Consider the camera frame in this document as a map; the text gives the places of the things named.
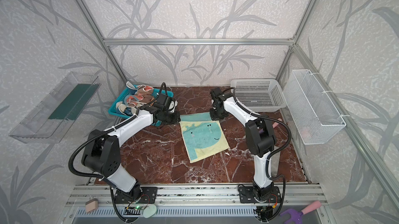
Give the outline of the teal plastic basket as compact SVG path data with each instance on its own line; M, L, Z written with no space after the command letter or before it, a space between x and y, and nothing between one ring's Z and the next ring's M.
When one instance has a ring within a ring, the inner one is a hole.
M152 93L152 97L155 98L158 94L159 94L159 89L154 89L153 93ZM172 91L165 91L162 90L162 94L167 94L170 97L174 97L174 93ZM144 102L141 101L135 101L134 103L138 103L138 104L129 104L131 102L130 99L140 99L139 96L132 96L129 88L125 88L122 93L116 98L116 100L112 103L111 107L108 110L109 115L113 115L116 117L120 117L122 119L128 119L129 117L131 117L130 115L125 115L125 112L121 112L118 108L118 106L121 104L126 105L127 107L133 106L133 107L140 107L142 105L144 105ZM157 121L155 124L152 124L153 126L161 126L162 121Z

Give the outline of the yellow teal whale towel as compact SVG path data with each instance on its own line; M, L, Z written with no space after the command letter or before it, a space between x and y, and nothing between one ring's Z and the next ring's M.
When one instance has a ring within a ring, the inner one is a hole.
M180 127L190 163L229 149L220 122L210 113L182 115Z

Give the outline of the white plastic basket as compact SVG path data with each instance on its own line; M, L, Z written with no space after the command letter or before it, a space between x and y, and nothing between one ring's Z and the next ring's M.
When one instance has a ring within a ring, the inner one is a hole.
M257 113L274 113L285 108L283 90L275 79L234 79L237 100Z

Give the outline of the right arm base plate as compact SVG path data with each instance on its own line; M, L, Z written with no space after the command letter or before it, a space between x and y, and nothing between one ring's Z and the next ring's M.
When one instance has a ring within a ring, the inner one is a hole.
M280 189L272 183L265 188L238 185L240 203L281 203Z

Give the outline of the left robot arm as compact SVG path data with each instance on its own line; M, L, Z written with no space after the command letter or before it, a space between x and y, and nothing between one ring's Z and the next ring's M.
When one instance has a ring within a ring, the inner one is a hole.
M140 183L121 165L120 149L135 134L158 121L163 124L180 122L177 101L167 94L162 83L155 99L133 111L133 115L111 128L90 133L68 161L69 171L79 177L95 177L128 195L140 194Z

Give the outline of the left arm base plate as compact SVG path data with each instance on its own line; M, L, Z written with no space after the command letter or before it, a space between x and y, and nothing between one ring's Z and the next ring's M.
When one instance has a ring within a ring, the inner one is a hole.
M114 202L116 204L139 203L154 204L157 196L158 187L134 188L129 193L116 190Z

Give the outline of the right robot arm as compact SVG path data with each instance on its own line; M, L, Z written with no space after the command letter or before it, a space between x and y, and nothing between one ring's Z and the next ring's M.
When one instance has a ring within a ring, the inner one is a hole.
M235 88L225 90L214 88L210 91L210 96L212 120L222 120L232 115L245 127L246 145L255 164L253 192L259 199L268 196L272 192L274 181L283 177L283 175L272 175L271 160L291 143L290 128L281 120L258 114L244 106L235 96ZM281 125L287 131L286 142L277 149L274 148L277 139L273 123Z

